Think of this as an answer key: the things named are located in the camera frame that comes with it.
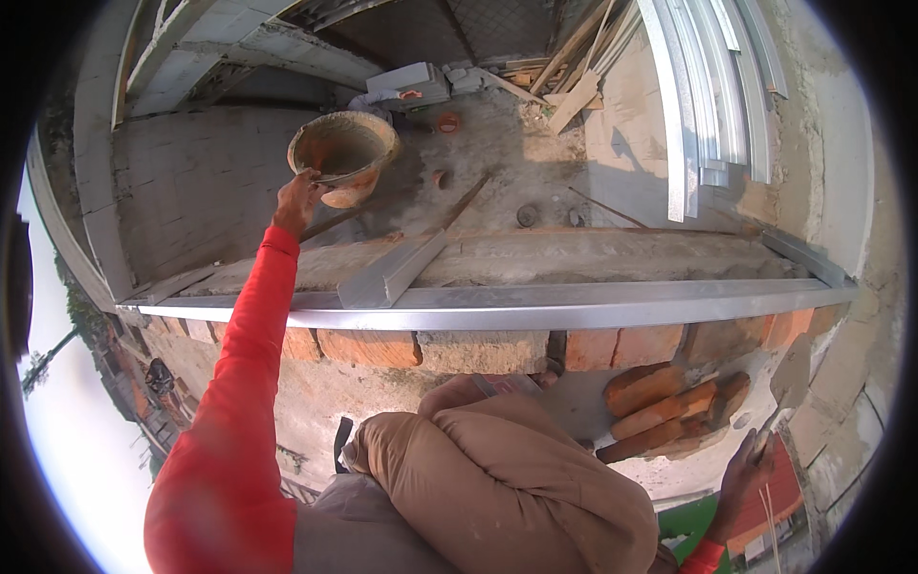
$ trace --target person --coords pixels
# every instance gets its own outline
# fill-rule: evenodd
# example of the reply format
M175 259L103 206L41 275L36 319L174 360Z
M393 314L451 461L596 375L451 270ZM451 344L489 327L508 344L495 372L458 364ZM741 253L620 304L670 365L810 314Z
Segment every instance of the person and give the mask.
M486 399L458 375L419 412L364 421L347 470L312 505L285 498L274 396L299 246L324 189L312 170L278 206L240 293L191 428L153 486L154 572L676 572L644 489L571 440L522 393ZM761 488L746 438L683 574L716 568L739 501Z
M368 114L373 114L377 118L384 119L390 126L395 128L396 131L401 134L411 132L433 133L433 128L411 121L403 112L391 112L378 105L379 102L384 102L386 100L407 100L423 96L424 94L418 90L407 90L405 92L399 92L398 90L379 90L352 98L347 108L350 111L366 112Z

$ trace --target mortar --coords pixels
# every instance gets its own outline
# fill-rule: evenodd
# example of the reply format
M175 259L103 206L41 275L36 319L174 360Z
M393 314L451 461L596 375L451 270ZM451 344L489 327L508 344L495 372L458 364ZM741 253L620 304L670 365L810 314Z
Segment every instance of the mortar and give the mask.
M308 167L320 171L316 181L331 189L322 202L347 209L370 197L399 146L385 120L365 112L335 112L299 129L287 147L287 163L295 174Z

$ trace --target sleeve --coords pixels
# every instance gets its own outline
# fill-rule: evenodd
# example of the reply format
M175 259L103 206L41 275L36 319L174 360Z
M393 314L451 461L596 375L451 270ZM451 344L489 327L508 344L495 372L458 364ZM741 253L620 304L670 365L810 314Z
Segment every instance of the sleeve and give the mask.
M352 99L351 103L348 104L348 109L362 110L376 102L398 99L398 94L400 94L398 90L379 90L378 92L363 94Z
M297 506L280 492L274 396L299 245L270 227L191 429L153 486L144 546L155 572L289 572Z
M701 538L679 567L678 574L712 574L721 564L723 546Z

